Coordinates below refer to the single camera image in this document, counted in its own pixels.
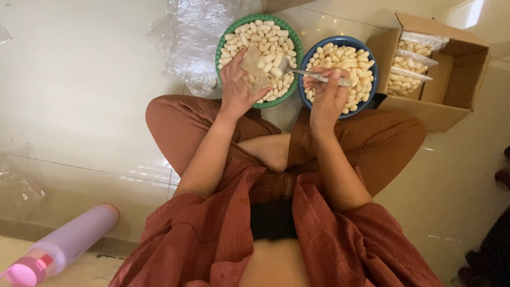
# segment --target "bowl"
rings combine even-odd
[[[302,69],[302,70],[306,69],[308,61],[310,60],[310,58],[313,57],[313,54],[316,52],[317,48],[318,47],[322,47],[322,46],[324,46],[324,45],[326,45],[326,44],[328,44],[330,42],[335,44],[335,45],[338,45],[338,46],[344,46],[345,45],[345,46],[348,46],[348,47],[354,47],[354,48],[356,48],[356,50],[363,49],[365,51],[368,51],[370,53],[368,55],[368,60],[369,61],[370,60],[374,60],[374,62],[375,62],[373,64],[373,66],[371,66],[368,69],[368,70],[372,71],[372,76],[374,76],[374,81],[372,82],[372,89],[370,90],[370,95],[368,97],[368,100],[366,102],[359,102],[358,103],[358,109],[356,111],[354,111],[354,112],[349,111],[348,114],[341,114],[338,117],[338,119],[342,119],[342,118],[347,118],[347,117],[350,117],[350,116],[353,116],[353,115],[359,113],[361,110],[363,110],[368,105],[368,103],[374,97],[375,90],[377,89],[377,79],[378,79],[378,76],[377,76],[377,62],[375,61],[375,58],[372,55],[372,52],[367,48],[367,46],[363,42],[359,41],[358,39],[352,38],[352,37],[349,37],[349,36],[332,36],[332,37],[326,38],[326,39],[318,42],[317,44],[315,44],[308,51],[308,53],[304,56],[303,61],[301,62],[301,65],[299,66],[299,68]],[[298,83],[298,88],[299,88],[299,94],[301,95],[301,100],[304,102],[306,107],[311,109],[312,108],[312,102],[310,102],[310,100],[307,99],[307,95],[304,92],[303,75],[299,74],[299,76],[297,78],[297,83]]]
[[[218,74],[218,79],[219,79],[220,83],[221,83],[221,76],[220,76],[220,69],[218,69],[218,65],[220,64],[219,59],[221,57],[221,48],[223,48],[223,46],[225,45],[225,34],[234,33],[234,30],[237,27],[244,25],[246,23],[255,22],[255,20],[257,20],[257,19],[260,19],[262,21],[272,20],[272,21],[274,21],[274,24],[280,26],[282,28],[282,30],[289,31],[289,38],[291,38],[292,41],[294,42],[294,51],[296,51],[296,53],[297,53],[297,55],[296,55],[297,66],[299,67],[301,65],[301,62],[303,61],[303,55],[304,55],[303,45],[301,45],[301,40],[299,40],[299,37],[297,36],[294,29],[292,29],[289,26],[289,24],[287,24],[285,21],[283,21],[282,19],[280,19],[278,17],[272,16],[272,15],[266,15],[266,14],[252,14],[252,15],[242,17],[241,19],[232,23],[232,25],[230,25],[226,29],[225,33],[223,33],[223,35],[220,38],[220,42],[218,43],[218,48],[216,49],[216,61],[215,61],[216,73]],[[281,96],[280,98],[278,98],[272,102],[263,102],[262,104],[254,104],[253,107],[257,108],[257,109],[264,109],[264,108],[274,107],[278,104],[281,104],[288,97],[290,97],[290,95],[292,95],[292,93],[297,89],[297,82],[299,82],[299,81],[298,81],[298,77],[296,75],[294,82],[290,85],[289,90],[283,96]]]

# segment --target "green bowl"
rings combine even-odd
[[[230,34],[230,33],[233,34],[234,30],[237,27],[242,26],[246,23],[255,22],[255,20],[257,20],[257,19],[260,19],[262,21],[272,20],[272,21],[274,21],[274,24],[280,26],[282,28],[282,30],[289,31],[289,38],[291,38],[292,41],[294,42],[294,51],[296,51],[296,54],[297,54],[296,55],[297,66],[300,67],[301,61],[303,60],[304,52],[303,52],[303,46],[301,45],[301,40],[299,40],[299,37],[297,36],[296,31],[294,31],[294,29],[292,29],[289,26],[289,24],[287,24],[285,21],[283,21],[282,19],[280,19],[278,17],[272,16],[272,15],[266,15],[266,14],[253,14],[253,15],[248,15],[248,16],[242,17],[241,19],[232,23],[232,25],[230,25],[226,29],[225,33],[223,33],[223,35],[220,38],[220,42],[218,43],[218,48],[216,49],[216,73],[218,74],[218,79],[219,79],[220,83],[221,83],[221,76],[220,76],[220,69],[218,69],[218,65],[220,64],[219,59],[221,57],[221,48],[223,48],[223,46],[225,45],[225,34]],[[264,102],[262,104],[254,104],[253,107],[257,108],[257,109],[264,109],[264,108],[274,107],[274,106],[282,103],[288,97],[290,97],[290,95],[292,95],[292,93],[297,89],[297,78],[298,78],[297,75],[295,75],[294,82],[292,82],[292,84],[290,85],[289,90],[280,98],[278,98],[272,102]]]

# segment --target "black top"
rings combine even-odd
[[[250,228],[253,241],[260,239],[297,239],[292,216],[292,201],[252,203]]]

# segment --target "cardboard box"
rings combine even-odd
[[[271,14],[313,1],[316,0],[260,0],[260,5],[264,14]]]
[[[395,13],[402,29],[370,37],[367,47],[379,70],[378,93],[387,93],[387,81],[397,43],[402,31],[450,37],[450,41],[432,58],[439,65],[431,67],[433,78],[409,98],[388,95],[378,109],[400,110],[421,119],[431,132],[446,132],[474,109],[478,92],[489,64],[489,47],[471,33],[403,13]]]

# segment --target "brown pants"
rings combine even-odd
[[[199,144],[211,127],[220,100],[187,95],[163,95],[149,103],[145,118],[149,130],[177,174],[183,175]],[[315,143],[310,132],[310,111],[303,107],[292,130],[288,168],[270,171],[250,191],[252,202],[267,202],[292,196],[295,178],[318,171]],[[263,164],[237,144],[262,135],[280,134],[279,128],[250,109],[237,123],[228,151],[227,164],[236,157],[252,166]],[[407,165],[425,139],[423,124],[396,111],[364,110],[338,121],[335,134],[347,159],[361,170],[371,196],[377,195]]]

